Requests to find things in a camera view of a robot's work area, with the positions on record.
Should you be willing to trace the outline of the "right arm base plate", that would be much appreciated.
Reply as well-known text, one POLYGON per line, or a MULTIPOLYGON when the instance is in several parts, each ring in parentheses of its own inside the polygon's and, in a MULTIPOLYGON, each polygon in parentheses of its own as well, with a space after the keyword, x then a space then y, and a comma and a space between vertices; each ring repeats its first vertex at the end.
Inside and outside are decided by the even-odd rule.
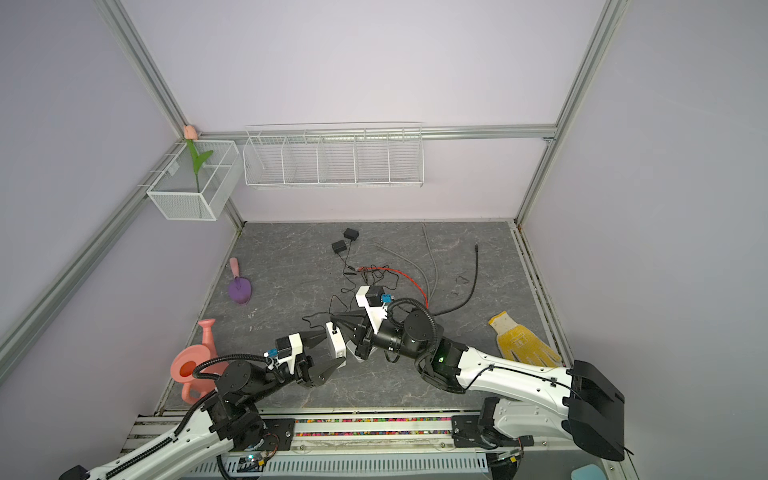
POLYGON ((531 435, 508 437, 490 425, 489 420, 477 415, 454 415, 451 418, 451 436, 457 448, 493 450, 502 447, 532 447, 531 435))

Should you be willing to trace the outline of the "yellow work glove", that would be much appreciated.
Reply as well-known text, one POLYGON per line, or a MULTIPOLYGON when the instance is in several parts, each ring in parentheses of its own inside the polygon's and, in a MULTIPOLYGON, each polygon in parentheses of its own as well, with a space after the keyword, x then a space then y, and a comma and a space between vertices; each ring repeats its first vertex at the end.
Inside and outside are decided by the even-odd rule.
POLYGON ((563 365, 562 357, 555 350, 506 311, 492 317, 488 325, 496 333, 496 343, 503 358, 540 367, 563 365))

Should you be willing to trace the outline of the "pink watering can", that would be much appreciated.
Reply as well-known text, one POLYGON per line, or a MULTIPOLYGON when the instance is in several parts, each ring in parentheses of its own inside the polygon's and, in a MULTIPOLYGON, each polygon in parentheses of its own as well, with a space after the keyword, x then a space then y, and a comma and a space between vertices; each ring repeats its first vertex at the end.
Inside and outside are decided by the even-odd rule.
POLYGON ((182 387, 182 400, 190 405, 215 387, 213 380, 197 379, 193 376, 193 371, 199 364, 218 357, 213 334, 215 323, 215 319, 200 320, 198 325, 202 328, 202 341, 181 351, 170 367, 172 379, 182 387))

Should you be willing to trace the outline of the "artificial tulip flower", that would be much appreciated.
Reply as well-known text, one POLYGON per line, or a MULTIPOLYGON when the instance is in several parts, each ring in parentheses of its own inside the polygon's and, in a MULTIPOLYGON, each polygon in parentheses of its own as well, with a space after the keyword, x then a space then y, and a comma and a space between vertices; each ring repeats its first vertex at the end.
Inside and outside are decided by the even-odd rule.
POLYGON ((213 155, 212 150, 200 152, 197 148, 196 141, 199 139, 198 132, 192 125, 185 125, 183 128, 184 139, 187 149, 192 159, 193 174, 195 177, 195 186, 198 193, 201 192, 199 172, 203 165, 213 155))

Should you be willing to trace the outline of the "white mesh box basket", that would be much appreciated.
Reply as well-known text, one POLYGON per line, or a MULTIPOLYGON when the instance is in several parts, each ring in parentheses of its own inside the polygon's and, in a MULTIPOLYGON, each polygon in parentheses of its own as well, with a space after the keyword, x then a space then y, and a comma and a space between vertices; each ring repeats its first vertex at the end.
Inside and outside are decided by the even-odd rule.
POLYGON ((243 175, 244 164, 235 142, 198 140, 196 145, 200 152, 213 151, 199 172, 200 193, 186 143, 147 189, 150 200, 168 220, 216 221, 243 175))

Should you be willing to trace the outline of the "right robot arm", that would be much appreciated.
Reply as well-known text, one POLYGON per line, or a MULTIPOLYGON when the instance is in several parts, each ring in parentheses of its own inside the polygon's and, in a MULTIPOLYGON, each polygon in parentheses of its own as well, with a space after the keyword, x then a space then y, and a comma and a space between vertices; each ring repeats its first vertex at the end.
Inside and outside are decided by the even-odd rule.
POLYGON ((431 312, 409 298, 331 320, 360 360, 380 349, 412 359, 420 377, 442 391, 491 394, 483 414, 493 445, 559 437, 605 460, 625 458, 625 397, 589 362, 542 367, 495 357, 445 337, 431 312))

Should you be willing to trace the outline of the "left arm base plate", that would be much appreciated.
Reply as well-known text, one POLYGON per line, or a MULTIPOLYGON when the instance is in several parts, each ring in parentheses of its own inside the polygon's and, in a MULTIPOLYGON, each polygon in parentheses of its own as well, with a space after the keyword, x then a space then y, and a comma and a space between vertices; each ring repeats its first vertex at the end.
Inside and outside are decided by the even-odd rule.
POLYGON ((266 418, 235 436, 233 451, 287 451, 291 448, 295 418, 266 418))

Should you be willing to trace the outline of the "black power adapter far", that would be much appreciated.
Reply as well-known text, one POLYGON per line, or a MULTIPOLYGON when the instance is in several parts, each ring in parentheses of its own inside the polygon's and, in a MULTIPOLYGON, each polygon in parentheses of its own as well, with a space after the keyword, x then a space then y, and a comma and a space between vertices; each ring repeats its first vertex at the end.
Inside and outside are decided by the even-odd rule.
POLYGON ((354 242, 359 238, 359 231, 352 228, 346 228, 343 232, 343 236, 345 239, 354 242))

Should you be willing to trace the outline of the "black power adapter near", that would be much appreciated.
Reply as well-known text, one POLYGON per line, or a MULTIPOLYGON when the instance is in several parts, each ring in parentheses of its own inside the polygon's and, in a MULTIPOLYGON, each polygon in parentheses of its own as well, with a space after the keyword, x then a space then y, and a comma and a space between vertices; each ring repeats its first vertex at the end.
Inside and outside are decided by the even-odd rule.
POLYGON ((339 240, 336 242, 333 242, 331 244, 332 250, 336 254, 340 254, 341 252, 348 249, 347 243, 344 240, 339 240))

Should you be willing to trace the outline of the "black power adapter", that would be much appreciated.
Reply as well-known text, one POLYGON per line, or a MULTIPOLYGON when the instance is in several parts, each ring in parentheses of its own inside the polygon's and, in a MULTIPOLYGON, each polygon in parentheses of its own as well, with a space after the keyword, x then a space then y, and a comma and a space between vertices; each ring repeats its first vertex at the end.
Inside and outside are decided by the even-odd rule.
POLYGON ((348 249, 347 243, 344 240, 339 240, 336 242, 333 242, 331 244, 332 250, 336 254, 340 254, 341 252, 348 249))
POLYGON ((346 228, 343 232, 343 236, 345 239, 354 242, 359 238, 359 231, 352 228, 346 228))

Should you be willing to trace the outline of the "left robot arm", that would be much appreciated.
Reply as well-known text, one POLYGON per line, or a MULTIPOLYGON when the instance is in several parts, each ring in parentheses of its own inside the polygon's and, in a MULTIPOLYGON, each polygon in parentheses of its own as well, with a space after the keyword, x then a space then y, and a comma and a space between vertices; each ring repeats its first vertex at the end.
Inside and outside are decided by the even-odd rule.
POLYGON ((262 354, 229 354, 193 370, 214 388, 195 401, 176 427, 104 465, 76 465, 62 479, 180 479, 205 461, 258 446, 268 435, 257 403, 293 382, 321 386, 346 361, 341 330, 332 323, 276 341, 262 354))

